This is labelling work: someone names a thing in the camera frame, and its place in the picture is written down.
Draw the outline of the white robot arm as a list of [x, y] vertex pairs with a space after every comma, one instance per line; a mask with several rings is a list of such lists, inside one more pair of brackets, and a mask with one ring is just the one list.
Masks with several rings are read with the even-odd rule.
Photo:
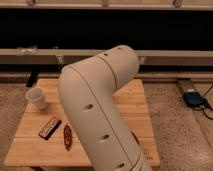
[[60, 103], [95, 171], [152, 171], [113, 101], [138, 70], [138, 55], [126, 45], [62, 69]]

